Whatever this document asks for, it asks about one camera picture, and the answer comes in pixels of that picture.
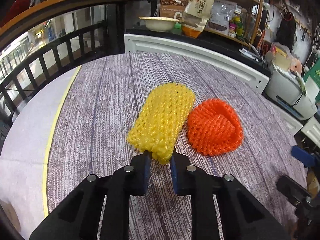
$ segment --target snack package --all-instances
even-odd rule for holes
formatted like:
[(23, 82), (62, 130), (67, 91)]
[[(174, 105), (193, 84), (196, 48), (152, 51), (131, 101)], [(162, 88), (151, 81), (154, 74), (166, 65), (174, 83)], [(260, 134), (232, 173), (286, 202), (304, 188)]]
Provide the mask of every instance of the snack package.
[(181, 29), (187, 36), (197, 38), (210, 18), (214, 0), (191, 0), (182, 14)]
[(284, 71), (288, 71), (294, 59), (289, 48), (279, 42), (274, 42), (271, 44), (270, 51), (273, 54), (273, 63)]
[(215, 0), (210, 14), (207, 28), (228, 35), (229, 21), (232, 19), (237, 4), (225, 0)]

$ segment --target foam fruit net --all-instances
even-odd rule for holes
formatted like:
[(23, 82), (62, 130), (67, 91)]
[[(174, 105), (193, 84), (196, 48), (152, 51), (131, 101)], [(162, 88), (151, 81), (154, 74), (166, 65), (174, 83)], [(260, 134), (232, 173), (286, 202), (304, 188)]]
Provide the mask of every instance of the foam fruit net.
[(220, 99), (209, 99), (188, 117), (188, 139), (203, 155), (220, 155), (237, 149), (243, 139), (239, 117)]
[(168, 163), (195, 98), (190, 89), (179, 83), (156, 87), (129, 131), (128, 142), (142, 152), (152, 152), (152, 158), (159, 163)]

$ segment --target countertop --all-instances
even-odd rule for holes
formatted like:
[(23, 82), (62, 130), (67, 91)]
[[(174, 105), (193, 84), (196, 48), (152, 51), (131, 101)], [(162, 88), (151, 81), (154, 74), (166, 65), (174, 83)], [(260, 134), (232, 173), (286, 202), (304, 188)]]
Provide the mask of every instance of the countertop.
[(255, 60), (250, 59), (239, 52), (239, 49), (243, 47), (241, 44), (228, 40), (224, 37), (215, 35), (213, 33), (204, 31), (199, 35), (197, 39), (195, 39), (184, 35), (181, 29), (174, 28), (170, 32), (153, 32), (148, 30), (144, 25), (134, 26), (133, 28), (127, 29), (126, 33), (153, 36), (189, 43), (195, 46), (218, 52), (227, 57), (231, 57), (259, 71), (267, 77), (271, 76), (271, 71), (267, 68), (267, 66), (263, 66), (261, 61), (257, 63)]

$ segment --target white bowl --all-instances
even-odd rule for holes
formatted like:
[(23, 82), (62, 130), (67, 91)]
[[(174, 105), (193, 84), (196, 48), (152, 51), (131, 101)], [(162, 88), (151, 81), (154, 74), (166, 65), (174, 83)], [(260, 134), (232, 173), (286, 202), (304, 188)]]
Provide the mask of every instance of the white bowl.
[(178, 19), (168, 17), (139, 17), (139, 19), (144, 20), (146, 27), (154, 32), (167, 32), (179, 22)]

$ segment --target black railing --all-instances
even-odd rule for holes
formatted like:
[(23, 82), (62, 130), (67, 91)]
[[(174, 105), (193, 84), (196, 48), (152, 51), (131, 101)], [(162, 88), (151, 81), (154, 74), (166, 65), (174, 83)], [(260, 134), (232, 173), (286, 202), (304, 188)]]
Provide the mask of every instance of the black railing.
[[(95, 46), (95, 42), (97, 41), (94, 32), (97, 29), (102, 30), (102, 36), (98, 37), (99, 46)], [(84, 44), (84, 34), (90, 33), (90, 42), (91, 42), (91, 49)], [(79, 51), (72, 51), (71, 46), (71, 39), (79, 38)], [(59, 57), (58, 53), (58, 46), (60, 44), (66, 43), (68, 56), (67, 60), (62, 60)], [(44, 60), (44, 54), (52, 50), (54, 55), (55, 64), (52, 66), (47, 67), (46, 62)], [(74, 53), (78, 53), (79, 55), (77, 58), (75, 57)], [(52, 80), (57, 78), (58, 76), (62, 75), (66, 71), (75, 68), (81, 64), (89, 62), (91, 60), (108, 56), (110, 54), (110, 49), (108, 46), (108, 28), (107, 23), (105, 21), (97, 23), (95, 25), (90, 25), (88, 27), (76, 30), (74, 32), (68, 33), (48, 44), (41, 47), (37, 51), (33, 52), (29, 57), (25, 58), (20, 64), (18, 64), (1, 82), (0, 84), (0, 99), (4, 97), (4, 104), (8, 107), (11, 114), (6, 115), (5, 111), (2, 109), (2, 115), (5, 117), (5, 121), (8, 124), (11, 124), (11, 118), (14, 112), (19, 113), (17, 107), (19, 103), (25, 100), (28, 96), (34, 96), (38, 93), (44, 86), (50, 83)], [(39, 59), (43, 75), (41, 78), (34, 77), (32, 71), (30, 69), (30, 64), (33, 63), (35, 60)], [(49, 69), (55, 66), (57, 71), (50, 75)], [(18, 81), (17, 76), (22, 72), (26, 71), (29, 79), (30, 84), (26, 86), (26, 88), (22, 88), (21, 84)], [(18, 95), (15, 98), (11, 98), (8, 94), (8, 90), (10, 87), (15, 86)]]

